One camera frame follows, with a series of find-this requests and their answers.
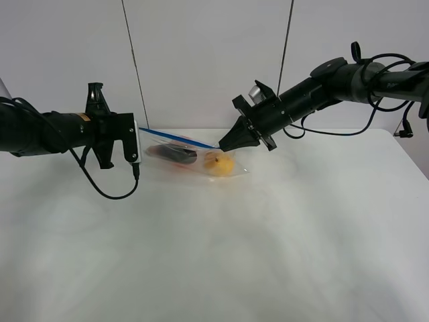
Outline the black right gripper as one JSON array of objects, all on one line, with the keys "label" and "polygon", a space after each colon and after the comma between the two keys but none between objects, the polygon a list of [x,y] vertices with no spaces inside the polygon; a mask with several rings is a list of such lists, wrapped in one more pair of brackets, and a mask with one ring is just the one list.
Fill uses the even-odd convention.
[{"label": "black right gripper", "polygon": [[265,145],[269,151],[277,148],[271,136],[285,127],[284,121],[288,120],[286,108],[270,87],[258,80],[255,85],[262,89],[266,99],[256,105],[250,105],[241,95],[233,99],[233,106],[240,117],[219,141],[219,148],[223,152],[260,144]]}]

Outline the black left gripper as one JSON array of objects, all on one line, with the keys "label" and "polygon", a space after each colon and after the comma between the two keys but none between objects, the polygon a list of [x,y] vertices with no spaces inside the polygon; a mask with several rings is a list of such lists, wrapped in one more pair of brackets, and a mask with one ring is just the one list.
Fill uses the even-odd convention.
[{"label": "black left gripper", "polygon": [[102,83],[89,83],[84,114],[94,125],[95,138],[91,148],[100,168],[111,169],[113,146],[120,141],[125,160],[136,163],[136,122],[132,113],[116,113],[109,106],[102,93]]}]

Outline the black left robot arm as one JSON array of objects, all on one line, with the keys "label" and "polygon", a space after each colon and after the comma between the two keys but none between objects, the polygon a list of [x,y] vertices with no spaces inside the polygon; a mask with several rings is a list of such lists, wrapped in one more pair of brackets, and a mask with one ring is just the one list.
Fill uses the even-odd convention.
[{"label": "black left robot arm", "polygon": [[122,142],[130,164],[141,162],[138,126],[132,113],[111,111],[102,83],[89,83],[83,113],[40,113],[22,98],[1,97],[1,151],[17,157],[63,154],[83,147],[77,158],[86,164],[93,151],[101,169],[111,169],[113,146]]}]

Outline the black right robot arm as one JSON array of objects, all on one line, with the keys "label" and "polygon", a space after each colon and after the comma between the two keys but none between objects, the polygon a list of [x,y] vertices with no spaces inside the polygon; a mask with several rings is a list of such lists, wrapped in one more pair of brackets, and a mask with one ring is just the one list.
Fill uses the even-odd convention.
[{"label": "black right robot arm", "polygon": [[249,96],[233,99],[241,114],[230,131],[219,141],[224,152],[264,144],[276,147],[272,135],[316,111],[343,101],[375,107],[382,98],[419,103],[419,117],[428,119],[428,63],[414,62],[395,54],[396,65],[407,64],[403,71],[392,72],[377,62],[378,56],[356,59],[350,64],[335,58],[315,68],[310,76],[283,92],[275,94],[267,85],[255,81]]}]

